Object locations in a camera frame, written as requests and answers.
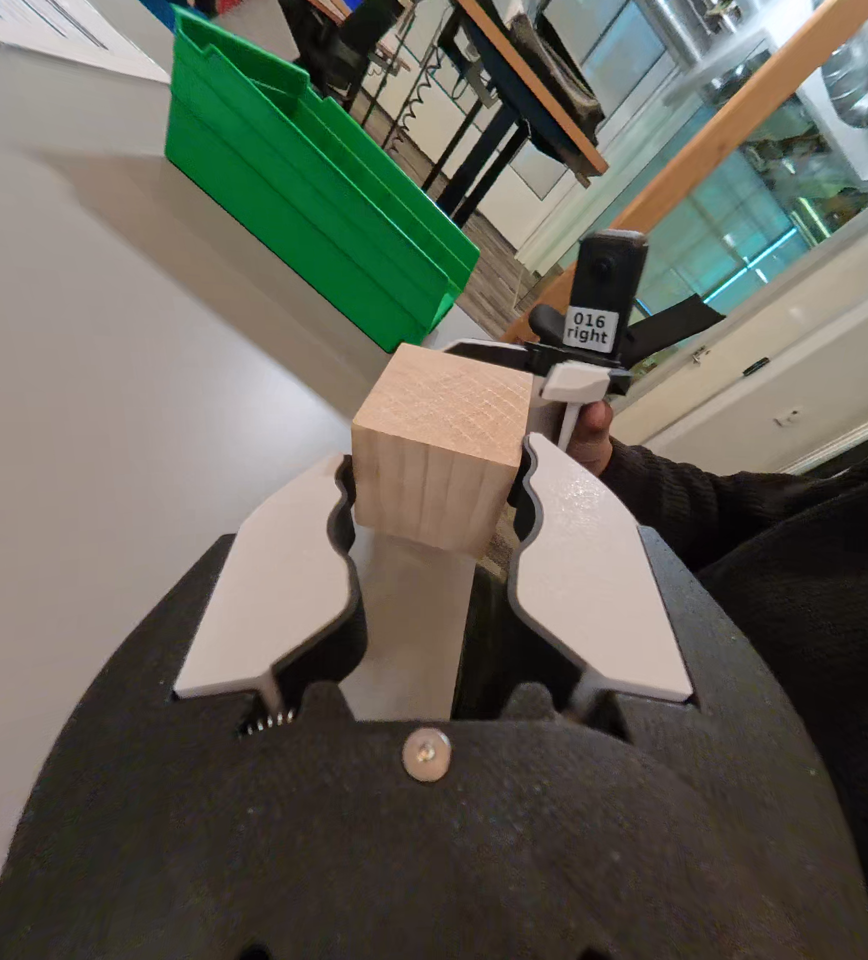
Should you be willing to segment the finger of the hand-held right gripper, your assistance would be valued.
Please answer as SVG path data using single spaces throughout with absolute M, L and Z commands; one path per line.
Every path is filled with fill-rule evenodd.
M 633 376 L 622 368 L 560 362 L 538 378 L 538 432 L 566 451 L 581 409 L 627 394 Z
M 441 352 L 503 369 L 536 371 L 532 349 L 527 345 L 464 338 L 447 344 Z

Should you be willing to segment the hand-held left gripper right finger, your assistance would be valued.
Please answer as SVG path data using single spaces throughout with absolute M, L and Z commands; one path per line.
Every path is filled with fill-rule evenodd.
M 600 479 L 532 432 L 508 602 L 555 710 L 590 724 L 611 695 L 692 706 L 694 689 L 642 528 Z

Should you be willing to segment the person's right forearm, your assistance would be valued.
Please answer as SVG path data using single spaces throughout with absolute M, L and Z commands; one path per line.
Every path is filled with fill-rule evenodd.
M 868 459 L 837 476 L 740 472 L 718 476 L 644 447 L 610 442 L 601 481 L 691 570 L 704 570 L 765 532 L 868 501 Z

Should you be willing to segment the wooden table black legs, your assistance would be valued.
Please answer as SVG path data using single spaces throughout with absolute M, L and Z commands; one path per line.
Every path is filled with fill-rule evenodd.
M 597 149 L 601 103 L 547 17 L 548 2 L 450 3 L 435 39 L 472 89 L 482 76 L 487 91 L 428 174 L 428 190 L 441 174 L 479 110 L 492 96 L 500 107 L 480 133 L 436 206 L 457 226 L 472 218 L 501 173 L 528 142 L 560 162 L 583 187 L 603 176 L 608 164 Z

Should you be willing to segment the wooden beam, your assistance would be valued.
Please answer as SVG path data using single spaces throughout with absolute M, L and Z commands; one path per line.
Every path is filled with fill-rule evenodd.
M 868 21 L 868 1 L 824 1 L 611 221 L 649 234 Z

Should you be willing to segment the green plastic bin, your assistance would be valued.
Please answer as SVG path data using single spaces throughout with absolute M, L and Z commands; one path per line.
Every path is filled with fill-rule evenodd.
M 478 247 L 308 73 L 175 6 L 166 159 L 383 351 L 420 345 Z

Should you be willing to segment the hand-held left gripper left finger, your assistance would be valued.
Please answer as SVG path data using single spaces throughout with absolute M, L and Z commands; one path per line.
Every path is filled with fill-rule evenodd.
M 254 693 L 297 712 L 313 683 L 339 683 L 368 646 L 351 549 L 352 459 L 335 453 L 268 497 L 240 526 L 174 693 Z

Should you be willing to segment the laminated paper sheet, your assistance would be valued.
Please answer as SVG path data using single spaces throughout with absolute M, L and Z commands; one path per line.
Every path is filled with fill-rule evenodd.
M 169 73 L 85 1 L 0 1 L 0 45 L 169 84 Z

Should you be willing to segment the large wooden cube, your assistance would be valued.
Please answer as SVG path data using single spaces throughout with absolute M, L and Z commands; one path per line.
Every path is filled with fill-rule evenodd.
M 401 344 L 351 424 L 356 522 L 482 557 L 521 467 L 533 381 Z

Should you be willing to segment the person's right hand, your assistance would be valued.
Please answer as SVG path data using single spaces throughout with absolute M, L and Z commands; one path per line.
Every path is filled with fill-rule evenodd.
M 594 476 L 604 473 L 613 454 L 613 416 L 613 408 L 606 399 L 584 405 L 566 448 L 567 455 Z

